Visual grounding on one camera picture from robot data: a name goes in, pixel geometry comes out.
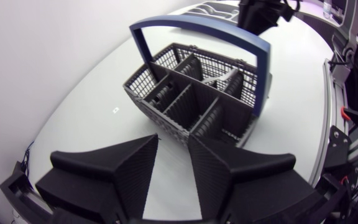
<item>basket divider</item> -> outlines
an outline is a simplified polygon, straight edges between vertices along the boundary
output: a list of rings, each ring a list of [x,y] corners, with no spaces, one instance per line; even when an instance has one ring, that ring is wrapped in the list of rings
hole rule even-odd
[[[205,113],[201,116],[200,120],[193,126],[193,128],[190,130],[190,133],[193,133],[195,130],[199,129],[200,126],[202,126],[205,123],[205,119],[207,119],[208,115],[211,113],[211,111],[215,108],[216,104],[219,101],[219,97],[216,97],[215,100],[211,103],[209,108],[205,111]]]
[[[227,84],[223,92],[237,99],[240,99],[243,82],[244,82],[244,77],[239,72],[237,72],[237,74],[230,79],[229,83]]]
[[[194,53],[191,53],[184,60],[182,60],[174,69],[184,75],[188,75],[198,81],[203,79],[203,69],[201,68],[201,62],[195,57]]]

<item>black bracket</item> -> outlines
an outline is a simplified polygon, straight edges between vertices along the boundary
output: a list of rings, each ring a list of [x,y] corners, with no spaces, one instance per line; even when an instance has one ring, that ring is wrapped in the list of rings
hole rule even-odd
[[[351,139],[335,126],[331,126],[329,131],[329,144],[326,159],[324,162],[325,171],[341,168],[347,165],[347,153],[352,141]]]

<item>mesh grid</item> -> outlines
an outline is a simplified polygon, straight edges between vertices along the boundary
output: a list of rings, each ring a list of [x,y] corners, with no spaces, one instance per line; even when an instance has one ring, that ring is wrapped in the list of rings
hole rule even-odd
[[[207,51],[197,49],[195,46],[184,46],[180,44],[174,44],[177,49],[178,56],[180,60],[185,59],[191,53],[200,60],[201,67],[203,69],[203,78],[209,77],[220,77],[227,72],[230,72],[233,68],[238,69],[238,71],[244,76],[243,88],[241,91],[240,100],[245,104],[254,107],[255,105],[255,89],[257,83],[256,68],[251,67],[242,60],[233,60],[221,55],[212,54]],[[215,87],[218,90],[223,91],[230,80],[221,81],[218,80],[215,83]]]
[[[245,104],[254,107],[255,105],[255,89],[257,84],[256,68],[246,64],[242,60],[234,60],[222,55],[214,54],[205,50],[197,49],[195,46],[185,46],[181,44],[172,44],[159,52],[154,61],[156,64],[169,69],[174,69],[179,62],[184,60],[191,53],[201,62],[203,70],[203,78],[220,77],[233,68],[244,76],[243,87],[241,90],[240,100]],[[223,91],[230,80],[218,80],[209,85],[214,86],[218,90]],[[126,83],[126,87],[130,88],[137,96],[144,98],[156,86],[157,81],[151,74],[146,65],[142,66],[135,75]]]

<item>white surface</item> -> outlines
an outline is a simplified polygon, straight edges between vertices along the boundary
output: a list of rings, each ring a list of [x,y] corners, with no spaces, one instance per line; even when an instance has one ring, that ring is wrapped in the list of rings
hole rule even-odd
[[[295,9],[296,1],[289,1],[288,5],[290,5],[293,9]],[[340,24],[338,24],[332,17],[327,19],[323,16],[323,7],[322,6],[319,6],[319,5],[311,3],[311,2],[301,2],[300,5],[301,5],[301,7],[300,7],[299,12],[313,16],[321,21],[331,24],[332,26],[336,26],[336,27],[340,26]]]
[[[128,26],[201,0],[0,1],[0,184],[72,88]],[[0,221],[11,206],[0,191]]]
[[[270,99],[246,148],[296,155],[295,170],[309,180],[323,130],[324,80],[321,69],[332,57],[326,42],[297,18],[279,20],[261,38],[272,45]],[[255,57],[237,47],[196,32],[151,27],[144,34],[153,54],[172,42],[241,58]],[[96,66],[66,97],[37,136],[30,153],[30,181],[35,184],[52,165],[52,151],[80,152],[158,133],[156,163],[144,218],[201,218],[191,166],[184,147],[158,128],[126,95],[122,84],[143,64],[129,39]]]

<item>gray plastic basket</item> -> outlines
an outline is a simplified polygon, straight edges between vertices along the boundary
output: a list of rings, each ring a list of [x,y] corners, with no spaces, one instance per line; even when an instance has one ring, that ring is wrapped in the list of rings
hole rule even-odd
[[[133,26],[131,29],[139,43],[142,35],[139,37],[136,32],[140,29]],[[142,56],[147,55],[147,46],[146,50],[142,44],[138,47]],[[124,89],[150,119],[185,146],[190,133],[237,147],[244,145],[263,106],[257,97],[261,79],[255,67],[242,60],[175,43],[145,61],[147,63],[125,82]],[[237,73],[226,81],[208,85],[201,82],[225,75],[233,68]]]

